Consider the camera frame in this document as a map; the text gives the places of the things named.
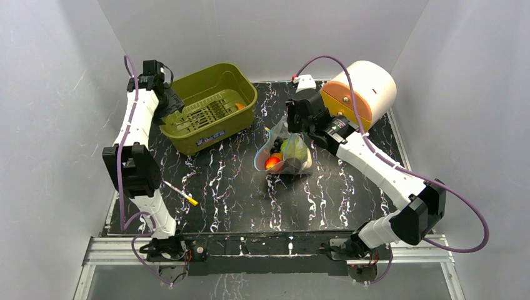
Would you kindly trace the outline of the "green cabbage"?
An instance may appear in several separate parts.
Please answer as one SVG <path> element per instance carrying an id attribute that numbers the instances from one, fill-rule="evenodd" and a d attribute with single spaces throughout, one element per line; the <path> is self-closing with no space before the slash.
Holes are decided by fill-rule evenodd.
<path id="1" fill-rule="evenodd" d="M 290 134 L 282 144 L 283 159 L 295 159 L 301 164 L 301 161 L 310 155 L 310 150 L 303 139 L 298 134 Z"/>

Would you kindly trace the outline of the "clear zip top bag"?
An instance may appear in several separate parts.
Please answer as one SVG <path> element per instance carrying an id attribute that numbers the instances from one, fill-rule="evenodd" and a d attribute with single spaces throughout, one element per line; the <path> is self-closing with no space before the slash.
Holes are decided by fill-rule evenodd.
<path id="1" fill-rule="evenodd" d="M 288 130 L 288 117 L 269 129 L 268 138 L 254 157 L 254 168 L 268 174 L 302 175 L 313 171 L 309 146 L 298 133 Z"/>

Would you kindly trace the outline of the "orange fruit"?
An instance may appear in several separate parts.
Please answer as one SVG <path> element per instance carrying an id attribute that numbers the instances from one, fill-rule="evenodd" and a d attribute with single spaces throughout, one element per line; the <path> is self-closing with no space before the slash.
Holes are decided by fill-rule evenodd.
<path id="1" fill-rule="evenodd" d="M 283 160 L 283 154 L 281 152 L 272 153 L 271 157 L 278 158 L 280 161 Z"/>

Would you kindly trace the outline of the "white mushroom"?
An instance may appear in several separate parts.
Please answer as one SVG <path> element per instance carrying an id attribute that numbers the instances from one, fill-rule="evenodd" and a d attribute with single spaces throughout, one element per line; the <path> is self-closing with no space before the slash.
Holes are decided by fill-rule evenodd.
<path id="1" fill-rule="evenodd" d="M 302 171 L 308 171 L 312 168 L 313 165 L 313 159 L 310 155 L 307 155 L 302 161 L 301 161 L 301 167 L 300 169 Z"/>

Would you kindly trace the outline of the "red strawberry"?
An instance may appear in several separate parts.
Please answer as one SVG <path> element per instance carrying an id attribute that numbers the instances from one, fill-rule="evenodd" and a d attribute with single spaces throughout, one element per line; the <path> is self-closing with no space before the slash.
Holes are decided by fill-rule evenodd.
<path id="1" fill-rule="evenodd" d="M 266 170 L 270 172 L 278 171 L 282 166 L 282 159 L 277 156 L 270 156 L 265 163 Z"/>

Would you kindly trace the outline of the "olive green plastic basket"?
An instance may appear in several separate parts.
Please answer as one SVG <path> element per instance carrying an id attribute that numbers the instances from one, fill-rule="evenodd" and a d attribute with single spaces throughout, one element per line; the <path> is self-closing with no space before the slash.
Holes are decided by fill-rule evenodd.
<path id="1" fill-rule="evenodd" d="M 159 128 L 182 154 L 193 155 L 254 122 L 256 88 L 232 63 L 214 64 L 173 81 L 171 87 L 185 107 Z M 245 108 L 238 110 L 236 103 Z"/>

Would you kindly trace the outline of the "black grape bunch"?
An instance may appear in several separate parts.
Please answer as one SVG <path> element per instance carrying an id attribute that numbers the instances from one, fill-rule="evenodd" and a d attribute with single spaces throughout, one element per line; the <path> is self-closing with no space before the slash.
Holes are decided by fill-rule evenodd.
<path id="1" fill-rule="evenodd" d="M 282 150 L 282 145 L 283 145 L 283 142 L 284 142 L 284 139 L 281 138 L 281 137 L 277 137 L 273 144 L 272 144 L 272 148 L 270 149 L 269 153 L 271 155 L 275 154 L 275 153 L 281 153 L 283 150 Z"/>

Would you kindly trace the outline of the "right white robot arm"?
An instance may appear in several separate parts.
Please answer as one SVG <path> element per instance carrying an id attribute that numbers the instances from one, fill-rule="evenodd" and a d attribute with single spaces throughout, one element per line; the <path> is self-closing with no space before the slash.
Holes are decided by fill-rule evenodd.
<path id="1" fill-rule="evenodd" d="M 443 217 L 445 192 L 432 183 L 399 171 L 400 164 L 381 160 L 383 152 L 365 142 L 355 124 L 346 116 L 333 116 L 314 89 L 297 92 L 286 101 L 287 128 L 304 133 L 317 146 L 352 165 L 392 201 L 396 211 L 365 222 L 331 253 L 367 259 L 383 244 L 403 241 L 417 245 Z"/>

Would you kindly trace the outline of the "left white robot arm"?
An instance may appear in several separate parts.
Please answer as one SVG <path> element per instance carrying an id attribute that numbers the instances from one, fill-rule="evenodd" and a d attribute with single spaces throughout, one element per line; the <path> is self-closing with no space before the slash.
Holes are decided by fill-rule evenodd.
<path id="1" fill-rule="evenodd" d="M 112 146 L 102 150 L 102 159 L 119 196 L 120 228 L 133 218 L 126 217 L 124 202 L 138 208 L 150 230 L 151 241 L 140 248 L 149 258 L 181 260 L 187 244 L 176 228 L 160 192 L 162 173 L 149 150 L 151 126 L 162 125 L 172 113 L 182 112 L 185 104 L 165 80 L 168 67 L 157 60 L 146 60 L 138 73 L 129 56 L 124 57 L 129 81 L 127 105 L 119 135 Z"/>

